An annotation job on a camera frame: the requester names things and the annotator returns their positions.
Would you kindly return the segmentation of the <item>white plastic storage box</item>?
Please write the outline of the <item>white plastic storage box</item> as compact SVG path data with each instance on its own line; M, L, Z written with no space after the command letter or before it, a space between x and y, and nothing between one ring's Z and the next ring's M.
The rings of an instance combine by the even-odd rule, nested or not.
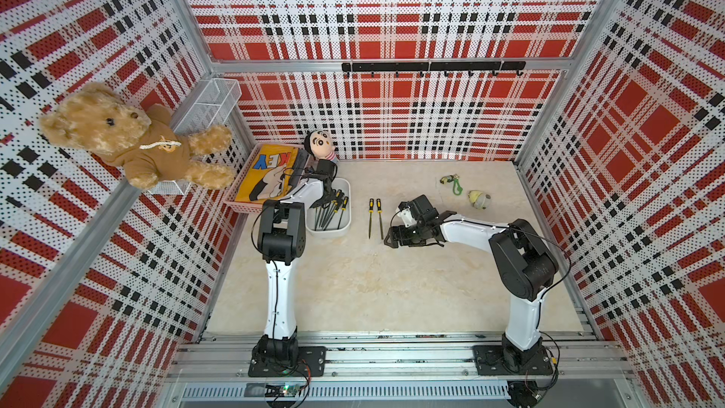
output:
M322 203L306 213L306 228L317 238L340 238L351 225L352 194L346 179L332 182L332 191L324 196Z

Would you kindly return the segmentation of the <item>black yellow file tool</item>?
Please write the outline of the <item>black yellow file tool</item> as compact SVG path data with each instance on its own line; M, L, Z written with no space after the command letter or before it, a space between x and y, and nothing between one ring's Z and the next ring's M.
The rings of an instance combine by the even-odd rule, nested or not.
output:
M368 217L368 234L367 234L368 239L372 238L372 221L373 221L374 209L375 209L375 199L370 198L368 200L368 215L369 215L369 217Z

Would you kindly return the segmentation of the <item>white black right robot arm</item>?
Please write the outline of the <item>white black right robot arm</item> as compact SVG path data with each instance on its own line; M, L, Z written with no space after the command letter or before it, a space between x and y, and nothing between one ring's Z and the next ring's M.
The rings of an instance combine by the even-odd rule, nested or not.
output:
M540 346L543 306L559 264L528 221L492 224L452 211L440 213L424 195L400 203L393 218L401 223L392 224L383 240L391 249L453 243L491 254L511 295L503 345L519 352Z

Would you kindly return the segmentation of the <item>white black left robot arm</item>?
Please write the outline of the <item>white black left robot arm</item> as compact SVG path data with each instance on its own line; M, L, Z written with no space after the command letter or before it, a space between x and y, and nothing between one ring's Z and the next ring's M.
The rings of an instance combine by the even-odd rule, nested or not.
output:
M274 347L296 340L296 270L307 243L307 213L331 202L337 164L327 160L306 172L306 179L279 200L262 206L256 249L268 277L268 314L262 338Z

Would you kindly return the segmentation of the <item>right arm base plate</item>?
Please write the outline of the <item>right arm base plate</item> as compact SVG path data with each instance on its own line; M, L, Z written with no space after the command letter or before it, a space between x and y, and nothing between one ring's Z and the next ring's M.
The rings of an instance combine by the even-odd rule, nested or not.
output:
M553 363L543 339L539 337L530 349L517 348L504 334L500 345L474 346L473 362L479 376L552 376Z

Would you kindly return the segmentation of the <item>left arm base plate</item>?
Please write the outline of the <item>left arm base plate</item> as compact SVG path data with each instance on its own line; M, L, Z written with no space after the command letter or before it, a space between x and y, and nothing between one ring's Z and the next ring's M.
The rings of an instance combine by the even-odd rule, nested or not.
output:
M301 347L296 334L283 339L265 334L252 350L247 375L251 378L321 377L327 351L321 346Z

